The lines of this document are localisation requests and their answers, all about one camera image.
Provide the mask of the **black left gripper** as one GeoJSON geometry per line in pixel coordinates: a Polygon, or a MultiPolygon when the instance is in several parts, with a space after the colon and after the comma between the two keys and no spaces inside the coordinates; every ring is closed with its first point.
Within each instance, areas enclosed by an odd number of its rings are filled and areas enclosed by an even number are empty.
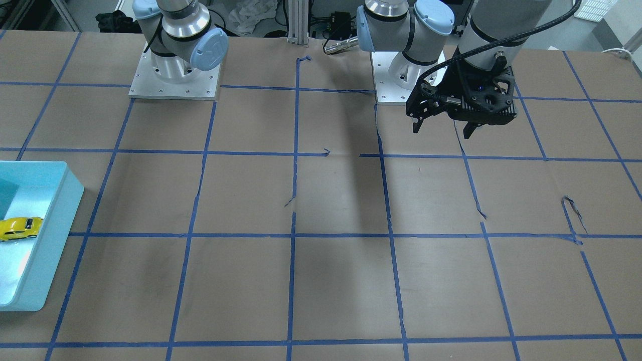
{"type": "Polygon", "coordinates": [[[513,99],[514,71],[486,71],[468,63],[447,67],[437,85],[426,82],[413,89],[406,101],[406,114],[413,117],[412,131],[419,133],[424,119],[446,112],[451,119],[467,122],[465,139],[481,125],[506,125],[517,117],[513,99]]]}

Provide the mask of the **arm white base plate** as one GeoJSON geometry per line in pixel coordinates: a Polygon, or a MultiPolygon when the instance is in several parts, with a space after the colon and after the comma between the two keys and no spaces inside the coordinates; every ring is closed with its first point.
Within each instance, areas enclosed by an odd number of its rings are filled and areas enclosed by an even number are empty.
{"type": "Polygon", "coordinates": [[[207,100],[218,97],[222,64],[202,71],[180,57],[142,53],[128,95],[147,100],[207,100]]]}
{"type": "Polygon", "coordinates": [[[370,56],[379,106],[404,106],[417,78],[431,68],[409,62],[399,51],[374,51],[370,56]]]}

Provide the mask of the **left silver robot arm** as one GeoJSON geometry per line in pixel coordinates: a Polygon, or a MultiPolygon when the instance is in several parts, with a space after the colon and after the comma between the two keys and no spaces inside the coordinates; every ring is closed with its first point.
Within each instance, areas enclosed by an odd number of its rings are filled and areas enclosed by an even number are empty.
{"type": "Polygon", "coordinates": [[[380,104],[404,105],[413,132],[440,113],[484,125],[517,116],[514,61],[549,1],[478,1],[451,59],[443,48],[458,22],[442,1],[366,1],[356,11],[361,50],[371,53],[380,104]]]}

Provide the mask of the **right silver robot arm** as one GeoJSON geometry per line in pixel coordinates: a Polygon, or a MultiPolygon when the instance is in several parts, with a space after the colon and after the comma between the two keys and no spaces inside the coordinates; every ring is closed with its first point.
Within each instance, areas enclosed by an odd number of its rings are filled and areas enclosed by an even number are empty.
{"type": "Polygon", "coordinates": [[[178,57],[201,71],[215,69],[225,59],[228,36],[202,3],[134,1],[132,9],[147,50],[159,57],[178,57]]]}

